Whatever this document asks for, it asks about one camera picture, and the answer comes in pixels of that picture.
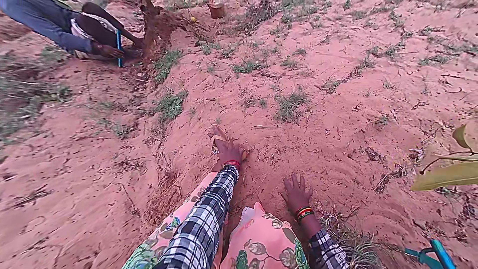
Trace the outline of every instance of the colorful bracelet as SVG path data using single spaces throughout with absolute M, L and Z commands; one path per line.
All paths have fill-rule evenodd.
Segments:
M 295 212 L 294 219 L 298 222 L 299 220 L 310 214 L 314 214 L 314 211 L 310 206 L 305 206 Z
M 305 218 L 306 216 L 308 215 L 314 215 L 314 211 L 310 210 L 310 211 L 306 211 L 304 213 L 302 213 L 298 218 L 297 218 L 297 222 L 299 225 L 302 225 L 302 219 Z
M 236 161 L 236 160 L 229 160 L 229 161 L 227 161 L 227 162 L 224 163 L 224 165 L 228 165 L 228 164 L 234 166 L 235 168 L 237 168 L 237 170 L 240 170 L 240 164 L 239 164 L 238 161 Z

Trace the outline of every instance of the checkered sleeve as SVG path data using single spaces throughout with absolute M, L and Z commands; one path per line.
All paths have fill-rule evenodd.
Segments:
M 315 264 L 320 269 L 347 269 L 347 255 L 341 246 L 334 243 L 330 235 L 321 229 L 309 239 Z
M 234 166 L 221 169 L 179 225 L 154 269 L 211 268 L 238 179 L 239 171 Z

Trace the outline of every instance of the beaded bracelet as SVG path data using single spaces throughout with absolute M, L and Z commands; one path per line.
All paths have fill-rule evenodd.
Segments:
M 301 224 L 302 224 L 302 223 L 301 223 L 301 220 L 302 220 L 303 218 L 305 218 L 306 216 L 308 216 L 308 215 L 314 215 L 314 211 L 312 211 L 312 210 L 306 211 L 306 212 L 302 213 L 300 216 L 298 216 L 298 217 L 297 217 L 297 222 L 298 222 L 298 224 L 301 225 Z
M 314 211 L 312 210 L 312 208 L 310 206 L 304 206 L 295 212 L 294 219 L 300 224 L 300 220 L 302 220 L 305 216 L 308 216 L 310 214 L 314 214 Z

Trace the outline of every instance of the blue tool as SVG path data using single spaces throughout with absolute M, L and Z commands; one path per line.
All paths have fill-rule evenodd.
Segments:
M 431 269 L 456 269 L 448 253 L 443 248 L 443 245 L 438 240 L 430 240 L 432 247 L 424 248 L 420 252 L 409 248 L 405 249 L 405 253 L 418 258 L 418 262 L 426 264 Z M 435 260 L 432 257 L 427 256 L 427 253 L 435 252 L 440 261 Z
M 121 48 L 121 31 L 120 30 L 116 30 L 116 45 L 117 45 L 117 49 L 123 50 Z M 123 59 L 122 58 L 118 58 L 118 66 L 123 67 Z

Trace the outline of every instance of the sandal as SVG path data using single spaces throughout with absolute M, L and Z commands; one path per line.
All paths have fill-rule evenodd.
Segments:
M 218 140 L 221 140 L 221 141 L 224 141 L 224 142 L 227 142 L 229 143 L 230 142 L 230 139 L 229 139 L 229 136 L 228 134 L 224 131 L 224 129 L 221 128 L 221 126 L 217 125 L 217 124 L 213 124 L 209 127 L 209 129 L 207 130 L 207 133 L 211 133 L 213 134 L 212 132 L 212 127 L 213 126 L 216 126 L 219 131 L 222 133 L 221 135 L 213 135 L 212 138 L 211 138 L 211 151 L 214 155 L 217 155 L 219 153 L 219 149 L 217 148 L 217 145 L 216 145 L 216 142 L 215 140 L 218 139 Z M 246 158 L 247 158 L 247 155 L 248 155 L 249 151 L 244 149 L 244 152 L 242 153 L 242 160 L 244 161 Z
M 221 140 L 221 141 L 224 141 L 224 142 L 227 142 L 229 143 L 230 140 L 229 140 L 229 136 L 226 132 L 224 132 L 224 130 L 221 128 L 221 126 L 217 125 L 217 124 L 213 124 L 209 127 L 209 129 L 207 130 L 207 133 L 211 133 L 213 134 L 212 132 L 212 127 L 216 126 L 219 131 L 222 133 L 222 135 L 213 135 L 212 138 L 211 138 L 211 150 L 212 150 L 212 153 L 217 155 L 219 153 L 219 149 L 217 148 L 217 145 L 216 145 L 216 142 L 215 140 L 218 139 L 218 140 Z

